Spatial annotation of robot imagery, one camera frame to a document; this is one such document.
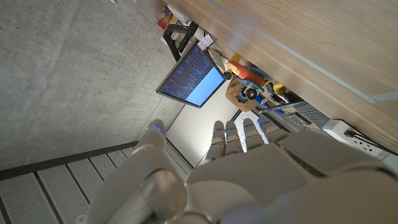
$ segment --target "concrete floor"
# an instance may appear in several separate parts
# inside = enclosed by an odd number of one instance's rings
[[[183,105],[157,0],[0,1],[0,170],[136,141]]]

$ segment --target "paper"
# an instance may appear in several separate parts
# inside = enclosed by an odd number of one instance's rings
[[[198,47],[201,50],[205,50],[208,46],[210,46],[213,43],[213,40],[211,39],[210,35],[206,35],[202,40],[199,41]]]
[[[244,129],[243,129],[243,121],[246,118],[250,118],[255,127],[257,128],[257,131],[259,132],[259,134],[262,137],[262,140],[264,140],[265,144],[268,144],[268,140],[266,138],[266,135],[261,131],[260,126],[257,124],[257,120],[259,119],[259,117],[254,114],[252,111],[248,111],[248,112],[242,112],[236,119],[235,119],[235,125],[236,125],[236,130],[238,130],[238,134],[239,134],[239,138],[241,140],[241,144],[242,144],[242,149],[244,152],[247,152],[247,148],[246,148],[246,138],[244,136]]]

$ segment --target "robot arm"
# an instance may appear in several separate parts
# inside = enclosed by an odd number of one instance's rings
[[[264,144],[259,125],[269,144]],[[205,164],[185,185],[163,154],[153,121],[134,154],[103,183],[87,223],[398,223],[397,176],[381,161],[311,131],[268,119],[217,121]]]
[[[149,124],[133,155],[97,191],[88,210],[88,224],[167,220],[184,209],[184,184],[163,153],[165,131],[160,120]]]

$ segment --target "monitor screen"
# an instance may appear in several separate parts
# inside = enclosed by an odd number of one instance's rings
[[[207,52],[195,41],[158,87],[157,93],[201,108],[224,78]]]

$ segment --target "wooden desk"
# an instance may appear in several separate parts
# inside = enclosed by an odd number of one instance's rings
[[[217,37],[218,45],[240,53],[322,113],[398,152],[398,101],[363,97],[398,91],[398,4],[168,2]]]

